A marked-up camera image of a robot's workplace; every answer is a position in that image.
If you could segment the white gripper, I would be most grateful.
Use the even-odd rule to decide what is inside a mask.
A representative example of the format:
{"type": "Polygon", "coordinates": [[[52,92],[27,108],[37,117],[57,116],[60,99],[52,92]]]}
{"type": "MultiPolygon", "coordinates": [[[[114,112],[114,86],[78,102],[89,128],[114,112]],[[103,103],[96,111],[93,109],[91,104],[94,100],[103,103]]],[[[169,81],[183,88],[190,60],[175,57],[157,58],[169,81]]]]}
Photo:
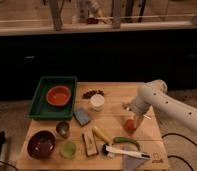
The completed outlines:
{"type": "Polygon", "coordinates": [[[149,110],[149,104],[144,102],[140,98],[134,98],[129,103],[129,108],[136,115],[134,116],[133,113],[129,113],[126,116],[126,120],[134,120],[135,129],[138,129],[138,127],[141,125],[141,123],[143,121],[143,115],[146,114],[147,111],[149,110]]]}

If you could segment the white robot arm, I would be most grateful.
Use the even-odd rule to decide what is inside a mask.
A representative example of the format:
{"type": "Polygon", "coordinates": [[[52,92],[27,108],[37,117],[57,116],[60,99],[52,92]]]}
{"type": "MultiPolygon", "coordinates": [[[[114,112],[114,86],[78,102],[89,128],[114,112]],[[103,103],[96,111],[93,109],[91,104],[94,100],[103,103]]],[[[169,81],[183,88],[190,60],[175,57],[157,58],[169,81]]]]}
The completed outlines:
{"type": "Polygon", "coordinates": [[[154,107],[178,120],[197,135],[197,108],[168,96],[167,90],[167,84],[163,80],[142,83],[137,88],[137,94],[129,104],[133,112],[132,127],[137,129],[149,108],[154,107]]]}

